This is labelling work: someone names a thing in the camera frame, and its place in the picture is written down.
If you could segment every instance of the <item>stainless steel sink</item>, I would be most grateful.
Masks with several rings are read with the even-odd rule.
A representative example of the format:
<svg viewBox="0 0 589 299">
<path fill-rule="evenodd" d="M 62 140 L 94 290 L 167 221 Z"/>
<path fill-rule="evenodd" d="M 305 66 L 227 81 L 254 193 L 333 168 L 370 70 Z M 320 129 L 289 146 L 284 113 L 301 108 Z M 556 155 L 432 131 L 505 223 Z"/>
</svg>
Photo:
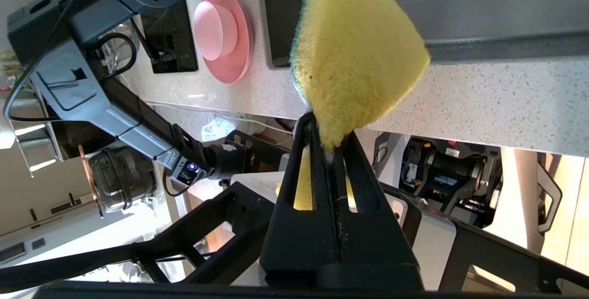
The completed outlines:
<svg viewBox="0 0 589 299">
<path fill-rule="evenodd" d="M 589 55 L 589 0 L 396 1 L 433 61 Z M 288 65 L 300 3 L 265 0 L 275 66 Z"/>
</svg>

